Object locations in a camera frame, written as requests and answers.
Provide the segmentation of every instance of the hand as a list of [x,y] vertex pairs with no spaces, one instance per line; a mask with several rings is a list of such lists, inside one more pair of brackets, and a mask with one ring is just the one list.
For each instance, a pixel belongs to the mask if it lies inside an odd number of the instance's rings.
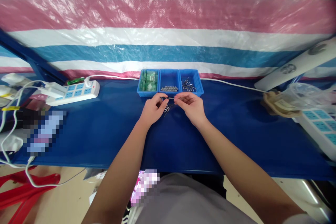
[[178,93],[174,98],[174,103],[184,110],[194,126],[199,127],[208,121],[204,113],[202,98],[190,92]]
[[142,110],[139,121],[148,127],[150,127],[162,116],[168,104],[169,100],[165,99],[162,101],[161,97],[167,98],[168,95],[163,93],[156,93],[152,99],[146,101],[146,104]]

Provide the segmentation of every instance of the white power strip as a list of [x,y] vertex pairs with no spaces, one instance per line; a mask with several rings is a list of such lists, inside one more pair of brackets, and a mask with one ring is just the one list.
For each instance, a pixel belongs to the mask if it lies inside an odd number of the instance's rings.
[[302,116],[295,119],[321,150],[336,162],[336,121],[326,111],[317,108],[302,110]]
[[64,87],[66,87],[66,93],[63,97],[54,98],[49,96],[46,100],[46,104],[50,106],[58,106],[96,98],[98,96],[100,86],[99,83],[94,80],[92,81],[92,85],[90,87],[86,87],[84,83]]

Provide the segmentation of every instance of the striped tarp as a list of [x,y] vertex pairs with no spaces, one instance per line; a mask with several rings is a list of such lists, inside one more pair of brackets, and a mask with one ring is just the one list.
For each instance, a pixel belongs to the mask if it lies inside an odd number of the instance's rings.
[[[336,0],[0,0],[0,26],[71,78],[143,68],[258,78],[329,38]],[[0,73],[27,71],[0,49]],[[336,62],[306,76],[336,76]]]

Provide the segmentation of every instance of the blue workbench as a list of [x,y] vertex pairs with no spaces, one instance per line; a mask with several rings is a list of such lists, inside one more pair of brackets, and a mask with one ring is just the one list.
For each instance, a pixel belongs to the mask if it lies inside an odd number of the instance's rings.
[[[255,81],[231,82],[252,86]],[[54,146],[34,164],[109,167],[138,120],[145,99],[136,92],[138,81],[99,83],[98,98],[54,108],[67,110],[67,122]],[[203,80],[202,84],[208,119],[270,176],[335,180],[335,173],[301,127],[292,119],[270,116],[260,105],[262,93],[215,81]],[[23,148],[13,161],[27,162]],[[150,128],[141,169],[222,173],[202,136],[178,106]]]

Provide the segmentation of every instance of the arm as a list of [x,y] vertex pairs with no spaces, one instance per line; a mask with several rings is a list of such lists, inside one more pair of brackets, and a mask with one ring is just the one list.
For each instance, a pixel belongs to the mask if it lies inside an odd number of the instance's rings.
[[280,224],[304,213],[260,166],[208,121],[201,98],[185,92],[177,94],[174,102],[200,131],[232,185],[265,224]]
[[114,158],[82,224],[121,223],[139,175],[147,131],[163,114],[168,99],[157,93],[146,101],[139,121]]

